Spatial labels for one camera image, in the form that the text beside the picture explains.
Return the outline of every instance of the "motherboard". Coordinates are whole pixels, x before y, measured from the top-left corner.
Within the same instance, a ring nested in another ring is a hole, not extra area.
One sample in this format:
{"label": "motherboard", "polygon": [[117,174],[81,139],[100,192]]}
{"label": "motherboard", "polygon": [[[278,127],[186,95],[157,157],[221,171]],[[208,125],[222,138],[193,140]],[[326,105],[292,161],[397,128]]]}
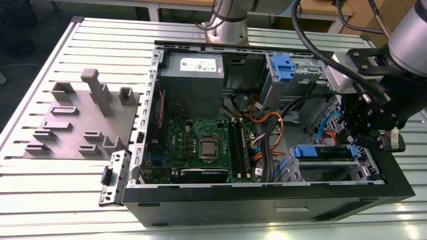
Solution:
{"label": "motherboard", "polygon": [[249,183],[253,170],[248,147],[254,126],[241,119],[170,119],[162,153],[150,152],[148,182]]}

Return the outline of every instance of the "floor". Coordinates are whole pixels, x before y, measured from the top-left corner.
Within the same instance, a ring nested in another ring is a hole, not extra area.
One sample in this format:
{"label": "floor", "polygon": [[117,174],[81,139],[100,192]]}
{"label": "floor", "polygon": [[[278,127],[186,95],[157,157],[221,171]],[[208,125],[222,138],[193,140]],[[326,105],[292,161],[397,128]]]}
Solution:
{"label": "floor", "polygon": [[[51,8],[50,2],[42,0],[37,0],[34,2],[33,11],[38,23],[35,26],[26,29],[35,46],[30,55],[13,58],[0,50],[0,73],[6,78],[5,84],[0,84],[0,131],[7,123],[7,120],[25,95],[33,79],[37,76],[39,66],[43,64],[45,59],[50,54],[50,51],[73,16],[121,20],[149,20],[148,11],[145,8],[136,9],[134,7],[129,6],[109,6],[64,2],[60,4],[60,6],[61,11],[55,12]],[[209,15],[209,12],[162,9],[161,21],[176,23],[200,23],[209,19]],[[249,16],[246,21],[249,27],[269,27],[269,19],[265,16]]]}

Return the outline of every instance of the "slotted metal worktable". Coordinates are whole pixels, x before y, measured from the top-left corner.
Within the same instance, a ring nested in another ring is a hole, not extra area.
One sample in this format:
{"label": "slotted metal worktable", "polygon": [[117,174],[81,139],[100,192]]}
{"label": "slotted metal worktable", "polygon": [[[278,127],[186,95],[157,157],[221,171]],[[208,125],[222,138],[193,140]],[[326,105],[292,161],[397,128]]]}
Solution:
{"label": "slotted metal worktable", "polygon": [[[308,37],[320,49],[336,52],[368,45],[357,36],[310,33]],[[177,23],[85,18],[69,24],[0,135],[0,236],[427,239],[427,126],[421,114],[402,129],[405,152],[394,154],[416,196],[334,222],[145,228],[124,207],[98,207],[101,172],[108,161],[23,159],[23,147],[53,100],[49,90],[54,82],[69,81],[76,90],[88,90],[80,72],[94,68],[110,91],[132,87],[144,93],[154,40],[202,42],[204,34],[193,25]],[[254,46],[302,48],[292,31],[250,28],[248,40]]]}

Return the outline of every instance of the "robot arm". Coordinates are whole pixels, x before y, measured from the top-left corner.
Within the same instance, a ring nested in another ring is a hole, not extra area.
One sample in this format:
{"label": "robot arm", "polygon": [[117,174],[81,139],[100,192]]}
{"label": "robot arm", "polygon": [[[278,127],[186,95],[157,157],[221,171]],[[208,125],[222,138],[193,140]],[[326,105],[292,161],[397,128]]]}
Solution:
{"label": "robot arm", "polygon": [[206,40],[216,44],[242,45],[248,42],[248,12],[280,14],[293,0],[216,0],[205,30]]}
{"label": "robot arm", "polygon": [[350,49],[344,55],[334,55],[334,60],[349,63],[358,75],[378,80],[378,84],[374,82],[377,89],[388,96],[386,102],[381,103],[356,93],[345,94],[341,86],[348,78],[328,78],[332,90],[342,94],[342,134],[350,136],[356,145],[370,150],[405,150],[398,130],[408,118],[427,107],[425,39],[427,0],[417,0],[382,48]]}

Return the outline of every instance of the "label sticker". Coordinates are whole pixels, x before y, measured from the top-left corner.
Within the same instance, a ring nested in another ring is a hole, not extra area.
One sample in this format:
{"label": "label sticker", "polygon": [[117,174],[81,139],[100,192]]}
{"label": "label sticker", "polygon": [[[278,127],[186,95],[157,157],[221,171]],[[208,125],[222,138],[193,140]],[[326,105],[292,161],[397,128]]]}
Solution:
{"label": "label sticker", "polygon": [[186,72],[216,72],[214,59],[182,58],[180,60],[178,70]]}
{"label": "label sticker", "polygon": [[253,106],[258,109],[258,110],[261,110],[261,108],[262,108],[262,105],[256,101],[256,102],[253,102]]}
{"label": "label sticker", "polygon": [[254,175],[261,176],[262,175],[262,169],[254,168]]}

